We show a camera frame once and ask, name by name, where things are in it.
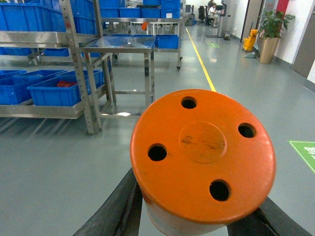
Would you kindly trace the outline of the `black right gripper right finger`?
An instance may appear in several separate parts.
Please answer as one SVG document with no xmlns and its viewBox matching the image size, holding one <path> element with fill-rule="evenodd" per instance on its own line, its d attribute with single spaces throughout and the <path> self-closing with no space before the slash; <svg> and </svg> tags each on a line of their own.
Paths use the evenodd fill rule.
<svg viewBox="0 0 315 236">
<path fill-rule="evenodd" d="M 227 225 L 229 236 L 309 236 L 270 198 L 250 215 Z"/>
</svg>

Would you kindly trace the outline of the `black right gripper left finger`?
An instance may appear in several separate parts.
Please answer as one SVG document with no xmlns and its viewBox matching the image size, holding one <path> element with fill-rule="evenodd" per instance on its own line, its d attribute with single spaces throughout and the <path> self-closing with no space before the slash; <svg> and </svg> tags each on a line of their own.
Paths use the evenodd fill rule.
<svg viewBox="0 0 315 236">
<path fill-rule="evenodd" d="M 76 236 L 139 235 L 143 197 L 133 169 L 129 169 L 115 190 Z"/>
</svg>

